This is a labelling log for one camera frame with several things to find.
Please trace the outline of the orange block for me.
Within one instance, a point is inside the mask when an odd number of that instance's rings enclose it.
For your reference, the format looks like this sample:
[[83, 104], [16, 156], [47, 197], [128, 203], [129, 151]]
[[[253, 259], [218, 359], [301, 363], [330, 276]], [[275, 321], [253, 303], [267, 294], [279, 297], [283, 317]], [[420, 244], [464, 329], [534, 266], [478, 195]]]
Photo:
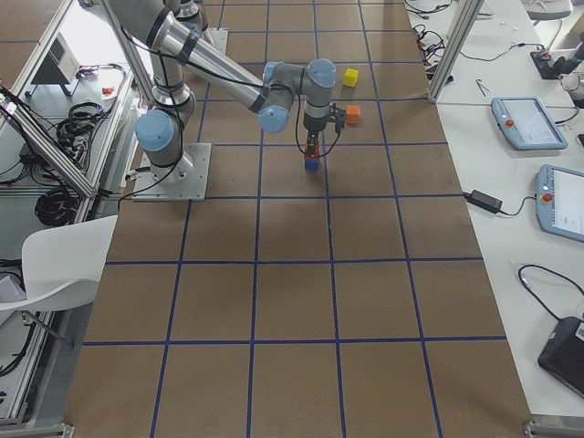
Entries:
[[361, 121], [360, 105], [351, 104], [346, 107], [346, 123], [351, 126], [357, 126]]

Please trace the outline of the teach pendant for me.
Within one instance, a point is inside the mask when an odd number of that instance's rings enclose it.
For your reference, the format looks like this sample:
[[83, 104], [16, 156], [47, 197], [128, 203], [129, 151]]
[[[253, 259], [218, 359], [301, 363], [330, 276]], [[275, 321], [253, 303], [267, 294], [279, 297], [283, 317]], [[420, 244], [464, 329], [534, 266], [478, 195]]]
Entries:
[[583, 173], [549, 164], [536, 178], [536, 214], [551, 234], [583, 241]]
[[543, 151], [568, 147], [539, 98], [494, 98], [490, 108], [498, 128], [515, 149]]

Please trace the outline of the aluminium frame post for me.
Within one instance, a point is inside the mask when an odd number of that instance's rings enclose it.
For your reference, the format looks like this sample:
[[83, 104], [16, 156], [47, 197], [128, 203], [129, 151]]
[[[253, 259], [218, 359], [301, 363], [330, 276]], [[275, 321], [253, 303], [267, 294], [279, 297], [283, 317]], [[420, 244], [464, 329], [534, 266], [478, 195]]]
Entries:
[[428, 89], [428, 101], [430, 103], [438, 101], [483, 3], [483, 0], [463, 0], [459, 2], [453, 21], [446, 34], [447, 43], [443, 57], [438, 63], [430, 82]]

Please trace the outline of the black power adapter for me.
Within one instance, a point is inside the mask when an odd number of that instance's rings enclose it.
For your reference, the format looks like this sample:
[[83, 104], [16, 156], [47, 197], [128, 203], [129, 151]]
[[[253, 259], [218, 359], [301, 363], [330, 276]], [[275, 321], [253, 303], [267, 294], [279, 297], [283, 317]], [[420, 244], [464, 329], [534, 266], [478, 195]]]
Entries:
[[464, 192], [464, 198], [468, 203], [478, 206], [492, 214], [499, 213], [503, 204], [501, 200], [478, 190]]

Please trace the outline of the white chair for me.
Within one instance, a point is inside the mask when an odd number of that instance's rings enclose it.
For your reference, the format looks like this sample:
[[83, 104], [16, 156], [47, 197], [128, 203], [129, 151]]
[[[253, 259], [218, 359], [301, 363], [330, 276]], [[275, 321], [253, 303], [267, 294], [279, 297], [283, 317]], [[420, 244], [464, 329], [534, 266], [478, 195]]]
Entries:
[[22, 245], [22, 274], [1, 280], [1, 321], [20, 311], [68, 346], [37, 312], [57, 312], [93, 302], [117, 215], [40, 230]]

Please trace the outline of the blue block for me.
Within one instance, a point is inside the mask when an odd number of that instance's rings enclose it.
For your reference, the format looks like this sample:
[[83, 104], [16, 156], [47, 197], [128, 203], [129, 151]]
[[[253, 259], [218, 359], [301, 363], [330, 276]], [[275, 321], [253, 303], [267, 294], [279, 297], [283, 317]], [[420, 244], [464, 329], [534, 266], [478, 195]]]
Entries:
[[319, 169], [320, 161], [319, 160], [304, 160], [304, 168], [307, 172], [316, 172]]

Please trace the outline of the red block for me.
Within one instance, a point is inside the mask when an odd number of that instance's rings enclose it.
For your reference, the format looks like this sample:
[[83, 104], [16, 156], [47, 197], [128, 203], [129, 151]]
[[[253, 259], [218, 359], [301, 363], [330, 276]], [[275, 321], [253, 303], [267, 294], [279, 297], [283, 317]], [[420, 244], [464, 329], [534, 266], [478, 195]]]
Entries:
[[307, 142], [304, 148], [304, 158], [310, 160], [319, 160], [320, 157], [320, 143]]

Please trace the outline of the black device on desk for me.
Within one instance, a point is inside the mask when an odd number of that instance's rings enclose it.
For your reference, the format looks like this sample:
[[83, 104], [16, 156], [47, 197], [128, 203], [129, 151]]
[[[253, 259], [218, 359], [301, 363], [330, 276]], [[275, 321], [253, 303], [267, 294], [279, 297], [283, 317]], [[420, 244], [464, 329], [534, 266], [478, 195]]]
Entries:
[[583, 320], [560, 319], [539, 354], [537, 364], [583, 397]]

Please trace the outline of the yellow block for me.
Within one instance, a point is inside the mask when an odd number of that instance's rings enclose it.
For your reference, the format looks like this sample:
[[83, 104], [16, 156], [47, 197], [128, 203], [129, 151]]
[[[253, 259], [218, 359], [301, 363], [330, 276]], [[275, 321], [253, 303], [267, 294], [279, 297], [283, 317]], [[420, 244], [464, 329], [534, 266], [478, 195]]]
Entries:
[[343, 73], [342, 85], [354, 89], [360, 79], [360, 72], [355, 68], [346, 68]]

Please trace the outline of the upper teach pendant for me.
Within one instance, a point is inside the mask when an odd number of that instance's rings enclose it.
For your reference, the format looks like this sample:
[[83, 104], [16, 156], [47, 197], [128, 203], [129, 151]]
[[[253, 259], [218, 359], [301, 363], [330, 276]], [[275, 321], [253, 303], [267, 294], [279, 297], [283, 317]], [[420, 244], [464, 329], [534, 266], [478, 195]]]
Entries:
[[568, 147], [539, 98], [494, 98], [490, 108], [498, 128], [515, 149], [543, 151]]

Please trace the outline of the grey box on shelf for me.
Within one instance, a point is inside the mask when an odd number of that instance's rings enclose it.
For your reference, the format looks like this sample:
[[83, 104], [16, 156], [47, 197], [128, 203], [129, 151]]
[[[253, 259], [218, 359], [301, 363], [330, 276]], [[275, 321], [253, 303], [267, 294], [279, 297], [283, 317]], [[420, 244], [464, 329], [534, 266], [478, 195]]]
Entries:
[[65, 96], [72, 97], [78, 86], [79, 68], [78, 59], [66, 39], [58, 33], [33, 77], [32, 92], [38, 86], [59, 86]]

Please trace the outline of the lower teach pendant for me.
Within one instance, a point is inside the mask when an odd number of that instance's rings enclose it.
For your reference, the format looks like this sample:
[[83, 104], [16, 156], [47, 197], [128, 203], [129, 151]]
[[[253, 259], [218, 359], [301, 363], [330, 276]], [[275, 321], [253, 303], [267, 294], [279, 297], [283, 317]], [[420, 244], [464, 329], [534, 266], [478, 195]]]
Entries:
[[549, 164], [536, 178], [536, 214], [551, 234], [583, 241], [583, 173]]

